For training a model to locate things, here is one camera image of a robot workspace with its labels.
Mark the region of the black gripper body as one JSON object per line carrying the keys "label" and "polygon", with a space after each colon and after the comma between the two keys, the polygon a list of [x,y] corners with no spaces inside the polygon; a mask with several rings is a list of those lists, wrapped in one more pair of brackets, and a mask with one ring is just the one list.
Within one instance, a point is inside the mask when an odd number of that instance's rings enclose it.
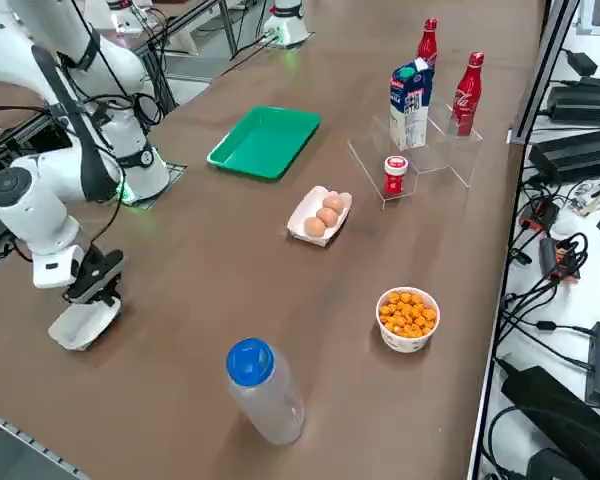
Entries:
{"label": "black gripper body", "polygon": [[78,270],[75,282],[62,294],[62,298],[73,304],[91,304],[109,298],[120,298],[116,287],[121,280],[126,256],[122,250],[103,254],[97,247],[90,247]]}

